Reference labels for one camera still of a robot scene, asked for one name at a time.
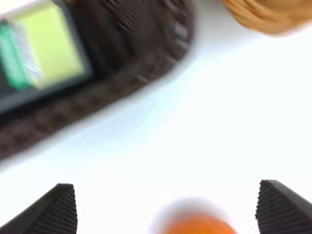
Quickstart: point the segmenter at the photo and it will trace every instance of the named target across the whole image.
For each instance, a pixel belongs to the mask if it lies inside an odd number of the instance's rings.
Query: orange ball
[[[236,232],[219,219],[201,215],[172,223],[164,234],[236,234]]]

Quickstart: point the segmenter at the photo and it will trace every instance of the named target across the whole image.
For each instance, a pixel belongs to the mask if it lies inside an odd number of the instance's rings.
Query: blurry object
[[[311,0],[223,0],[243,26],[267,34],[288,32],[312,19]]]
[[[172,223],[164,234],[235,234],[236,232],[223,221],[198,215],[183,218]]]
[[[0,228],[0,234],[76,234],[74,186],[58,184]]]
[[[312,204],[277,180],[261,181],[255,217],[261,234],[312,233]]]
[[[44,1],[0,21],[0,114],[91,78],[64,1]]]
[[[46,0],[10,0],[0,1],[0,19],[5,17],[7,14],[19,12],[20,10],[32,7],[37,3],[44,2]]]
[[[0,117],[0,159],[124,98],[170,71],[190,49],[191,0],[75,0],[95,64],[91,82]],[[105,76],[108,62],[113,75]]]
[[[188,198],[176,201],[160,211],[152,224],[152,229],[154,233],[163,234],[172,224],[194,217],[214,217],[225,223],[232,223],[231,216],[214,202]]]

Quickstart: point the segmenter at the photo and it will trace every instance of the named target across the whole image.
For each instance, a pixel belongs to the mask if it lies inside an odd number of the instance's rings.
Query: green label
[[[27,81],[32,84],[34,80],[43,79],[41,69],[32,51],[32,45],[28,40],[25,28],[19,24],[12,24],[15,41],[17,42],[18,53],[22,61],[23,70],[27,75]]]
[[[29,87],[27,75],[18,53],[14,32],[8,23],[0,24],[0,59],[8,83],[18,90],[27,89]]]

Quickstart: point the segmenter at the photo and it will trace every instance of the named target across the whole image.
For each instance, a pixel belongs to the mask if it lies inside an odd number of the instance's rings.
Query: white backdrop
[[[312,200],[311,27],[272,38],[194,1],[193,50],[165,79],[1,165],[0,225],[58,182],[76,188],[78,234],[154,234],[183,200],[258,234],[266,178]]]

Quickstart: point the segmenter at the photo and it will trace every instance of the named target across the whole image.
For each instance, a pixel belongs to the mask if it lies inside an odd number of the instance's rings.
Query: small box
[[[0,114],[92,77],[65,1],[44,1],[0,21]]]

